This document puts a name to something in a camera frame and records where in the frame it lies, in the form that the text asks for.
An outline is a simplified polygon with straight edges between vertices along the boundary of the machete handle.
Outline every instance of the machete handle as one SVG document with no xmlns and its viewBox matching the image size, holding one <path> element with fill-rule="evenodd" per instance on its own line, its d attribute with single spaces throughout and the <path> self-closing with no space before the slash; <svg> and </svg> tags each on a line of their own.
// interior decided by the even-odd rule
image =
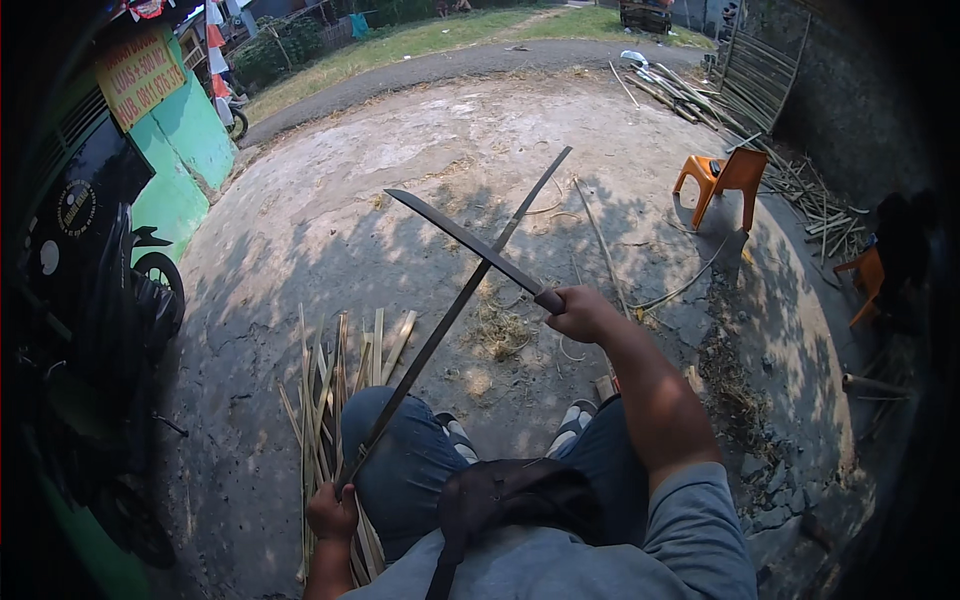
<svg viewBox="0 0 960 600">
<path fill-rule="evenodd" d="M 566 302 L 550 287 L 540 288 L 540 292 L 534 296 L 534 302 L 546 308 L 551 315 L 562 315 L 566 312 Z"/>
</svg>

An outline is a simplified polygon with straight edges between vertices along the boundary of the kickstand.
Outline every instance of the kickstand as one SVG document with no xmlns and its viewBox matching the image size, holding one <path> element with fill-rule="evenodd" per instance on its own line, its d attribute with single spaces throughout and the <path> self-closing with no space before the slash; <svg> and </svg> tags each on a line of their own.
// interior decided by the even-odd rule
<svg viewBox="0 0 960 600">
<path fill-rule="evenodd" d="M 156 411 L 152 412 L 152 413 L 150 414 L 150 416 L 151 416 L 152 418 L 156 419 L 156 420 L 162 420 L 162 421 L 163 421 L 163 424 L 165 424 L 166 426 L 170 427 L 171 429 L 173 429 L 173 430 L 176 431 L 177 433 L 181 434 L 184 438 L 189 438 L 189 437 L 190 437 L 190 432 L 188 432 L 186 429 L 181 429 L 180 427 L 177 426 L 176 423 L 174 423 L 173 421 L 167 419 L 166 417 L 161 417 L 160 415 L 158 415 L 158 414 L 156 413 Z"/>
</svg>

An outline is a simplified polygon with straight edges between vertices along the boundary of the long blade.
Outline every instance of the long blade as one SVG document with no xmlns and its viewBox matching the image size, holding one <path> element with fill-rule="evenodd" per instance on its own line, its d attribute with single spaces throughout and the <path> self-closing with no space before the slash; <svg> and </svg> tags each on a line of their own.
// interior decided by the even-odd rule
<svg viewBox="0 0 960 600">
<path fill-rule="evenodd" d="M 523 199 L 523 203 L 516 210 L 516 213 L 514 213 L 514 216 L 507 223 L 507 226 L 504 227 L 503 232 L 500 233 L 500 237 L 496 238 L 496 242 L 492 247 L 494 252 L 500 252 L 504 249 L 504 247 L 506 247 L 507 242 L 510 240 L 510 236 L 514 234 L 514 230 L 519 224 L 520 219 L 523 218 L 523 215 L 525 215 L 527 210 L 530 208 L 530 204 L 533 203 L 534 199 L 537 197 L 537 194 L 539 194 L 547 181 L 550 180 L 550 176 L 552 176 L 557 168 L 560 167 L 560 164 L 564 162 L 564 159 L 572 150 L 573 149 L 569 146 L 564 148 L 563 151 L 560 152 L 560 155 L 557 156 L 557 159 L 553 161 L 553 164 L 551 164 L 543 173 L 543 177 L 537 181 L 537 185 L 534 185 L 533 189 L 530 190 L 530 193 L 527 194 L 527 197 Z M 440 345 L 440 342 L 444 339 L 446 332 L 453 325 L 453 322 L 457 320 L 460 312 L 464 309 L 464 306 L 467 305 L 467 301 L 470 300 L 470 296 L 472 296 L 473 292 L 475 292 L 477 287 L 480 286 L 480 282 L 483 281 L 484 276 L 487 275 L 487 271 L 490 270 L 491 266 L 492 264 L 489 260 L 484 259 L 480 261 L 476 271 L 474 271 L 473 275 L 470 276 L 467 285 L 465 285 L 464 289 L 460 291 L 457 299 L 453 301 L 453 304 L 451 304 L 450 308 L 447 309 L 444 317 L 440 319 L 440 324 L 438 324 L 437 328 L 433 330 L 433 333 L 430 334 L 430 338 L 426 341 L 426 344 L 424 344 L 420 349 L 420 352 L 417 353 L 417 357 L 414 358 L 414 362 L 410 365 L 410 368 L 407 369 L 407 372 L 403 375 L 403 378 L 400 379 L 400 383 L 396 386 L 393 395 L 390 396 L 390 400 L 387 401 L 387 404 L 383 407 L 383 410 L 380 411 L 380 416 L 377 417 L 376 423 L 373 424 L 370 433 L 367 434 L 367 439 L 360 444 L 360 450 L 357 453 L 356 459 L 347 465 L 347 467 L 344 468 L 343 472 L 340 474 L 340 478 L 337 480 L 335 486 L 338 498 L 340 497 L 340 492 L 343 490 L 344 486 L 353 481 L 357 471 L 359 471 L 360 467 L 363 466 L 364 461 L 370 455 L 373 447 L 380 440 L 380 437 L 386 430 L 387 423 L 390 422 L 390 419 L 393 417 L 396 409 L 399 408 L 400 403 L 407 396 L 407 393 L 410 392 L 414 382 L 417 381 L 417 377 L 420 376 L 420 372 L 423 371 L 423 367 L 426 366 L 427 361 L 429 361 L 430 357 L 433 356 L 434 350 L 436 350 L 437 346 Z"/>
<path fill-rule="evenodd" d="M 542 286 L 534 281 L 532 277 L 523 273 L 493 248 L 487 246 L 487 244 L 477 239 L 472 233 L 451 221 L 441 211 L 437 210 L 430 204 L 427 204 L 420 198 L 417 198 L 410 192 L 401 189 L 385 189 L 383 191 L 412 208 L 421 217 L 442 229 L 447 235 L 457 240 L 467 248 L 471 249 L 473 253 L 477 254 L 484 260 L 490 261 L 497 271 L 512 279 L 517 285 L 526 291 L 530 292 L 534 296 L 540 293 L 540 288 Z"/>
</svg>

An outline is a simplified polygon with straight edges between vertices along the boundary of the black bag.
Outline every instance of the black bag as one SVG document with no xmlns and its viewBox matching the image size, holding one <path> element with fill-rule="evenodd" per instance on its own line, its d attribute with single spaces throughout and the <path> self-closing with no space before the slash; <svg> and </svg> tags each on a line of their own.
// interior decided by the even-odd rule
<svg viewBox="0 0 960 600">
<path fill-rule="evenodd" d="M 437 502 L 444 549 L 426 600 L 445 600 L 457 565 L 484 532 L 507 525 L 566 530 L 599 545 L 603 512 L 587 477 L 548 458 L 476 463 L 444 483 Z"/>
</svg>

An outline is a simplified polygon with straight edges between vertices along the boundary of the wooden crate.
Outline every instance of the wooden crate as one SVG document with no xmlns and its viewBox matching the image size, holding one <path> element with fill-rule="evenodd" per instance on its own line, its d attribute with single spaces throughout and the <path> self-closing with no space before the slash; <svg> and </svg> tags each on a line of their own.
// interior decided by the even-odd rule
<svg viewBox="0 0 960 600">
<path fill-rule="evenodd" d="M 670 8 L 660 5 L 620 0 L 620 24 L 631 29 L 665 34 L 670 31 Z"/>
</svg>

